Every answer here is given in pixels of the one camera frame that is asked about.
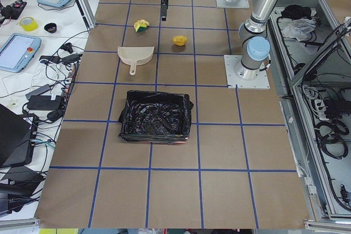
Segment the yellow green sponge trash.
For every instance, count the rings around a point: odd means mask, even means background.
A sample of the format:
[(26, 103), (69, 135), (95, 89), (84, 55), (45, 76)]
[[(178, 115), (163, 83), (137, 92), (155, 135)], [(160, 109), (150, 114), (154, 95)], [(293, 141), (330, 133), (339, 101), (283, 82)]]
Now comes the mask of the yellow green sponge trash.
[(136, 32), (143, 32), (149, 28), (150, 24), (148, 21), (144, 19), (140, 19), (140, 20), (137, 20), (133, 26)]

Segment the yellow trash ball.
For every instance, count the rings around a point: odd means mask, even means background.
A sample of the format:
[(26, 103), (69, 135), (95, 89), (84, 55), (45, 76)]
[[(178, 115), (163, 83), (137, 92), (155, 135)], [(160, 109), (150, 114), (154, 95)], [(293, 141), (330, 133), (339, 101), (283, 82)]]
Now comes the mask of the yellow trash ball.
[(173, 44), (179, 47), (185, 46), (187, 41), (188, 41), (188, 38), (183, 35), (177, 35), (172, 38)]

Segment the beige plastic dustpan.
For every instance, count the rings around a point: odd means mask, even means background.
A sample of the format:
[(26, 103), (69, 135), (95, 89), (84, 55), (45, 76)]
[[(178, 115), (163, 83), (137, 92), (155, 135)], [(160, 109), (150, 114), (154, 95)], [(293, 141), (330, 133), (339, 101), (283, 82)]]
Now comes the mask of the beige plastic dustpan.
[(153, 57), (154, 46), (150, 47), (117, 47), (117, 54), (120, 60), (129, 65), (129, 74), (134, 76), (136, 74), (137, 66), (145, 65)]

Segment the black lined trash bin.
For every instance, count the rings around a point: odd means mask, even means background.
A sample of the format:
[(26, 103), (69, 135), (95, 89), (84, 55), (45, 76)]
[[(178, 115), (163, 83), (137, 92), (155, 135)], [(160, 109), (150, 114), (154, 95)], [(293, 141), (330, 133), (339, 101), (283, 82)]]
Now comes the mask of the black lined trash bin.
[(118, 136), (127, 142), (186, 142), (193, 107), (188, 94), (129, 90), (118, 119), (121, 123)]

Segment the small black bowl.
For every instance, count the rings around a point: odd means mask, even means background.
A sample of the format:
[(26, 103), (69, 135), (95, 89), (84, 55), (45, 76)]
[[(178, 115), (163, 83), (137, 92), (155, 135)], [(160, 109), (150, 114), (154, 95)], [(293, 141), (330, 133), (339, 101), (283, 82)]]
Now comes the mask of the small black bowl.
[(56, 33), (57, 32), (57, 24), (50, 22), (44, 26), (44, 30), (47, 31), (48, 33)]

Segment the yellow tape roll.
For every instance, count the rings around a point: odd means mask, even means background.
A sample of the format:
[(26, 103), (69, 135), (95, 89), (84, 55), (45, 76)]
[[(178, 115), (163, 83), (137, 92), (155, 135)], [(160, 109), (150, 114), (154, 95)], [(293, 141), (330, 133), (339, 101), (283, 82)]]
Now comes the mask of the yellow tape roll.
[(38, 23), (33, 17), (24, 17), (19, 21), (20, 26), (24, 31), (34, 31), (38, 28)]

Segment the white crumpled cloth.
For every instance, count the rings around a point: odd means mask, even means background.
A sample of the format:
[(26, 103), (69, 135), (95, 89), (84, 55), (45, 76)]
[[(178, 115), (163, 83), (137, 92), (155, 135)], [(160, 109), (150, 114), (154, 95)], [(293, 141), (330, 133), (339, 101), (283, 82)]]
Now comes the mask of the white crumpled cloth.
[(286, 38), (295, 38), (297, 41), (307, 41), (312, 32), (316, 29), (316, 21), (312, 19), (292, 20), (282, 30), (282, 35)]

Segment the black power adapter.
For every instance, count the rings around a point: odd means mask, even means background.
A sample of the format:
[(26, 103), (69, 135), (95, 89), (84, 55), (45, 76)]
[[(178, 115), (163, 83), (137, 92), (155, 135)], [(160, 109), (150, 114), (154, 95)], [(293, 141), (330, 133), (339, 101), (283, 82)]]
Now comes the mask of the black power adapter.
[(27, 108), (41, 111), (57, 110), (63, 102), (63, 98), (58, 95), (33, 95), (28, 101)]

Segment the lower blue teach pendant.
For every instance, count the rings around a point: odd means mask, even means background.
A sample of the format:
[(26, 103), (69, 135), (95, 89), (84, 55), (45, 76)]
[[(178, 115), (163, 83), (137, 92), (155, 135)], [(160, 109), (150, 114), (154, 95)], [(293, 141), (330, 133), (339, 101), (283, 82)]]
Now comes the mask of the lower blue teach pendant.
[(1, 70), (20, 72), (39, 50), (42, 40), (39, 37), (12, 34), (1, 46)]

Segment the black laptop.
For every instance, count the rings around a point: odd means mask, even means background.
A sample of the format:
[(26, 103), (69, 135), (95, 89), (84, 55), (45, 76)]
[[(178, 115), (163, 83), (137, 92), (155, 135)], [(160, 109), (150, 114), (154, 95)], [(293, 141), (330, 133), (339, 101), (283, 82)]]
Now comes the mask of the black laptop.
[(37, 123), (35, 114), (17, 115), (1, 105), (1, 168), (31, 163)]

